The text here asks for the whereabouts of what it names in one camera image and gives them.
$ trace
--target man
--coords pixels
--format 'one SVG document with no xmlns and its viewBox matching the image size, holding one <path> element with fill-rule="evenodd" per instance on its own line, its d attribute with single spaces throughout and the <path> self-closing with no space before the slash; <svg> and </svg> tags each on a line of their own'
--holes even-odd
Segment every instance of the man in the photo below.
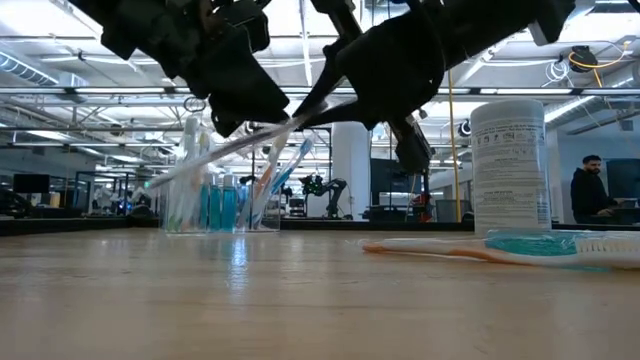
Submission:
<svg viewBox="0 0 640 360">
<path fill-rule="evenodd" d="M 571 181 L 571 208 L 578 224 L 605 223 L 613 212 L 610 206 L 618 203 L 611 199 L 598 174 L 602 159 L 589 155 L 582 159 L 582 169 L 576 169 Z"/>
</svg>

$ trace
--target computer monitor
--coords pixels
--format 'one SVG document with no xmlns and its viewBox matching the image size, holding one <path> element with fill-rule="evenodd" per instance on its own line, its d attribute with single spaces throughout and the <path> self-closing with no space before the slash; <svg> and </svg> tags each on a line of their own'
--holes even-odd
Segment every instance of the computer monitor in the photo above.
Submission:
<svg viewBox="0 0 640 360">
<path fill-rule="evenodd" d="M 422 176 L 407 173 L 395 160 L 371 159 L 371 192 L 419 194 Z"/>
<path fill-rule="evenodd" d="M 18 194 L 42 194 L 49 192 L 49 175 L 14 174 L 13 191 Z"/>
</svg>

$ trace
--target clear plastic container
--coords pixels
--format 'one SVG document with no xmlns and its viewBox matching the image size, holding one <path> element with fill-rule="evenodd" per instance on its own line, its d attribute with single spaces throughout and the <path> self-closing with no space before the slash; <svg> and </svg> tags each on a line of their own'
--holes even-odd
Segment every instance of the clear plastic container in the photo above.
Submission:
<svg viewBox="0 0 640 360">
<path fill-rule="evenodd" d="M 167 234 L 237 234 L 280 230 L 280 217 L 284 215 L 281 208 L 285 202 L 280 192 L 272 194 L 264 208 L 258 210 L 253 208 L 251 186 L 237 184 L 233 175 L 211 177 L 210 182 L 189 187 L 188 191 L 183 185 L 173 183 L 163 188 L 161 226 Z M 252 225 L 249 221 L 240 221 L 245 206 L 248 206 L 254 219 Z"/>
</svg>

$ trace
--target ceiling light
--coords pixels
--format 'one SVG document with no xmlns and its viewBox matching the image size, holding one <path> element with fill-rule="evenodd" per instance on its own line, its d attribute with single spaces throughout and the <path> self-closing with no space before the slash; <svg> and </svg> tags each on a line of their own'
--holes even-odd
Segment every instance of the ceiling light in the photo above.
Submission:
<svg viewBox="0 0 640 360">
<path fill-rule="evenodd" d="M 465 88 L 453 88 L 451 89 L 451 93 L 454 95 L 464 95 L 464 94 L 468 94 L 471 91 L 471 89 L 465 89 Z M 438 94 L 440 95 L 447 95 L 449 94 L 449 89 L 448 88 L 440 88 L 438 89 Z"/>
<path fill-rule="evenodd" d="M 3 95 L 64 95 L 66 92 L 61 88 L 54 87 L 41 87 L 41 88 L 32 88 L 32 87 L 10 87 L 10 88 L 0 88 L 0 94 Z"/>
<path fill-rule="evenodd" d="M 116 166 L 117 169 L 138 169 L 138 168 L 145 168 L 145 169 L 171 169 L 173 168 L 174 165 L 118 165 Z"/>
<path fill-rule="evenodd" d="M 568 111 L 571 111 L 571 110 L 577 108 L 578 106 L 582 106 L 583 104 L 585 104 L 588 101 L 591 101 L 594 98 L 595 98 L 595 96 L 585 96 L 585 97 L 583 97 L 583 98 L 581 98 L 581 99 L 579 99 L 577 101 L 569 103 L 569 104 L 567 104 L 565 106 L 562 106 L 562 107 L 560 107 L 558 109 L 555 109 L 555 110 L 551 111 L 550 113 L 544 115 L 544 122 L 546 122 L 546 123 L 551 122 L 551 121 L 559 118 L 560 116 L 562 116 L 562 114 L 564 114 L 564 113 L 566 113 Z"/>
<path fill-rule="evenodd" d="M 101 152 L 99 152 L 99 151 L 95 151 L 95 150 L 93 150 L 93 149 L 88 149 L 88 148 L 85 148 L 85 147 L 81 147 L 81 148 L 79 148 L 79 149 L 80 149 L 81 151 L 86 152 L 87 154 L 91 154 L 91 155 L 95 155 L 95 156 L 104 156 L 104 154 L 103 154 L 103 153 L 101 153 Z"/>
<path fill-rule="evenodd" d="M 118 147 L 119 144 L 107 144 L 107 143 L 73 143 L 69 146 L 74 147 Z"/>
<path fill-rule="evenodd" d="M 9 143 L 11 146 L 17 147 L 63 147 L 60 143 Z"/>
<path fill-rule="evenodd" d="M 569 95 L 572 89 L 495 89 L 498 95 Z"/>
<path fill-rule="evenodd" d="M 126 143 L 123 144 L 127 147 L 175 147 L 180 144 L 166 144 L 166 143 Z"/>
<path fill-rule="evenodd" d="M 144 160 L 137 157 L 133 157 L 133 156 L 126 156 L 126 155 L 110 155 L 110 156 L 116 160 L 124 161 L 124 162 L 131 162 L 131 163 L 144 162 Z"/>
<path fill-rule="evenodd" d="M 35 135 L 35 136 L 40 136 L 46 139 L 51 139 L 51 140 L 60 140 L 60 141 L 64 141 L 64 140 L 68 140 L 69 137 L 63 134 L 60 134 L 58 132 L 54 132 L 54 131 L 28 131 L 29 134 L 31 135 Z"/>
<path fill-rule="evenodd" d="M 145 87 L 145 88 L 77 88 L 78 94 L 163 94 L 164 88 Z"/>
</svg>

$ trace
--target fluorescent light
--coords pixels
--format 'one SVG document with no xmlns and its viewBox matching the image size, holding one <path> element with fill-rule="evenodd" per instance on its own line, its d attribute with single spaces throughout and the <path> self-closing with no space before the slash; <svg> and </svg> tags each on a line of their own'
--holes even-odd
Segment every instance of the fluorescent light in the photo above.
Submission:
<svg viewBox="0 0 640 360">
<path fill-rule="evenodd" d="M 594 98 L 595 98 L 595 96 L 585 96 L 583 98 L 580 98 L 577 101 L 569 103 L 569 104 L 567 104 L 565 106 L 562 106 L 562 107 L 560 107 L 558 109 L 555 109 L 555 110 L 551 111 L 550 113 L 544 115 L 544 122 L 546 122 L 546 123 L 551 122 L 551 121 L 557 119 L 558 117 L 562 116 L 562 114 L 564 114 L 564 113 L 566 113 L 568 111 L 571 111 L 571 110 L 577 108 L 578 106 L 582 106 L 583 104 L 585 104 L 588 101 L 591 101 Z"/>
<path fill-rule="evenodd" d="M 176 147 L 179 144 L 166 144 L 166 143 L 126 143 L 123 144 L 127 147 Z"/>
<path fill-rule="evenodd" d="M 40 136 L 46 139 L 51 139 L 51 140 L 60 140 L 60 141 L 64 141 L 69 139 L 69 137 L 60 134 L 58 132 L 55 131 L 42 131 L 42 130 L 38 130 L 38 131 L 28 131 L 29 134 L 31 135 L 35 135 L 35 136 Z"/>
<path fill-rule="evenodd" d="M 176 85 L 177 85 L 173 80 L 171 80 L 171 79 L 169 79 L 169 78 L 163 78 L 163 79 L 162 79 L 162 81 L 164 81 L 164 82 L 168 82 L 169 84 L 171 84 L 171 85 L 173 85 L 173 86 L 176 86 Z"/>
<path fill-rule="evenodd" d="M 145 88 L 76 88 L 78 94 L 157 94 L 164 93 L 161 87 Z"/>
<path fill-rule="evenodd" d="M 118 147 L 118 144 L 107 144 L 107 143 L 73 143 L 69 144 L 69 146 L 74 147 Z"/>
<path fill-rule="evenodd" d="M 86 152 L 87 154 L 91 154 L 91 155 L 95 155 L 95 156 L 104 156 L 104 154 L 103 154 L 103 153 L 101 153 L 101 152 L 99 152 L 99 151 L 95 151 L 95 150 L 93 150 L 93 149 L 88 149 L 88 148 L 85 148 L 85 147 L 81 147 L 81 148 L 79 148 L 79 149 L 80 149 L 81 151 Z"/>
<path fill-rule="evenodd" d="M 483 95 L 495 95 L 498 93 L 498 89 L 480 89 L 480 94 Z"/>
<path fill-rule="evenodd" d="M 381 143 L 374 143 L 371 144 L 372 148 L 377 148 L 377 149 L 381 149 L 381 148 L 389 148 L 389 144 L 381 144 Z M 429 144 L 429 147 L 434 148 L 434 149 L 451 149 L 453 146 L 451 146 L 450 144 Z M 471 148 L 471 145 L 456 145 L 456 148 Z"/>
<path fill-rule="evenodd" d="M 116 160 L 124 161 L 124 162 L 132 162 L 132 163 L 144 162 L 144 160 L 137 157 L 133 157 L 133 156 L 126 156 L 126 155 L 110 155 L 110 156 Z"/>
<path fill-rule="evenodd" d="M 64 89 L 53 88 L 53 87 L 43 87 L 43 88 L 20 88 L 20 87 L 10 87 L 10 88 L 0 88 L 0 94 L 2 95 L 61 95 L 66 94 Z"/>
<path fill-rule="evenodd" d="M 172 169 L 175 167 L 175 165 L 118 165 L 116 166 L 117 169 L 138 169 L 138 168 L 145 168 L 145 169 Z"/>
<path fill-rule="evenodd" d="M 431 166 L 431 170 L 453 170 L 453 166 Z"/>
<path fill-rule="evenodd" d="M 584 89 L 582 95 L 599 95 L 599 96 L 624 96 L 624 95 L 640 95 L 640 89 L 617 88 L 617 89 Z"/>
<path fill-rule="evenodd" d="M 11 146 L 17 147 L 63 147 L 60 143 L 9 143 Z"/>
<path fill-rule="evenodd" d="M 451 93 L 454 95 L 464 95 L 464 94 L 468 94 L 471 90 L 470 89 L 465 89 L 465 88 L 453 88 L 451 89 Z M 438 94 L 440 95 L 447 95 L 449 94 L 449 89 L 448 88 L 440 88 L 438 89 Z"/>
<path fill-rule="evenodd" d="M 497 89 L 498 95 L 569 95 L 572 89 Z"/>
</svg>

